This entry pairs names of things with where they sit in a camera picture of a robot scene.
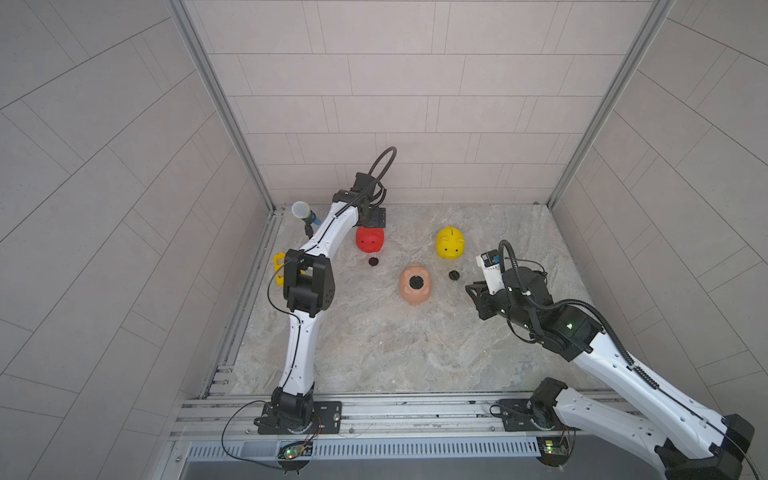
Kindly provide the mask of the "red piggy bank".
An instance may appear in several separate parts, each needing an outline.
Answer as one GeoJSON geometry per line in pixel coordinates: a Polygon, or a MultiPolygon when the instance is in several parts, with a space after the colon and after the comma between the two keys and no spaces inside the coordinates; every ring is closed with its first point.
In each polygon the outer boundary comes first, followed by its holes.
{"type": "Polygon", "coordinates": [[[385,230],[383,228],[359,226],[356,231],[355,242],[362,252],[380,252],[385,242],[385,230]]]}

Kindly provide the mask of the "black plug front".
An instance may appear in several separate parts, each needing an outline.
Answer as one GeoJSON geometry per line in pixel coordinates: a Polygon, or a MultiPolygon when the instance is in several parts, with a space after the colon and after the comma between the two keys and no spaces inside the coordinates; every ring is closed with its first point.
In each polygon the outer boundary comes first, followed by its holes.
{"type": "Polygon", "coordinates": [[[424,279],[421,276],[414,275],[409,279],[409,286],[413,290],[420,290],[424,287],[424,279]]]}

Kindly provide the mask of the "pink piggy bank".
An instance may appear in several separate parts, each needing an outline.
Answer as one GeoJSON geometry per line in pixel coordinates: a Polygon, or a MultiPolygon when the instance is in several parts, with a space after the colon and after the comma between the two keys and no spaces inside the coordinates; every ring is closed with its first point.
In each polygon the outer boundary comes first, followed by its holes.
{"type": "Polygon", "coordinates": [[[427,301],[432,293],[432,278],[429,271],[416,264],[406,267],[400,275],[399,293],[402,299],[412,306],[427,301]]]}

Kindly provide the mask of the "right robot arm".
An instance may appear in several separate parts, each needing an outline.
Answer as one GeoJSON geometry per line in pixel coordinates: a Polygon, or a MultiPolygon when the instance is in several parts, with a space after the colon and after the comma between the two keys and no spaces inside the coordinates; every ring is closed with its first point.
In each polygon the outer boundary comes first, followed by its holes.
{"type": "Polygon", "coordinates": [[[564,382],[545,378],[524,407],[501,407],[501,415],[541,430],[570,427],[598,436],[667,479],[740,477],[755,432],[745,418],[719,414],[646,368],[592,305],[553,301],[543,272],[492,267],[484,275],[465,288],[481,319],[499,316],[525,329],[528,343],[597,377],[638,412],[594,404],[564,382]]]}

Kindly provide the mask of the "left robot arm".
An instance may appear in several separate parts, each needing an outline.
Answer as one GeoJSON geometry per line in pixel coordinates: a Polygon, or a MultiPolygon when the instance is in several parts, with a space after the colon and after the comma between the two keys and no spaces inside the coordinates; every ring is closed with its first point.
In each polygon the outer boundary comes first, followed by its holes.
{"type": "Polygon", "coordinates": [[[333,197],[330,211],[312,236],[286,252],[283,297],[289,315],[290,338],[284,373],[255,420],[260,434],[304,433],[313,423],[314,356],[319,323],[335,296],[331,260],[347,234],[372,220],[386,223],[380,207],[386,196],[381,180],[359,172],[351,189],[333,197]]]}

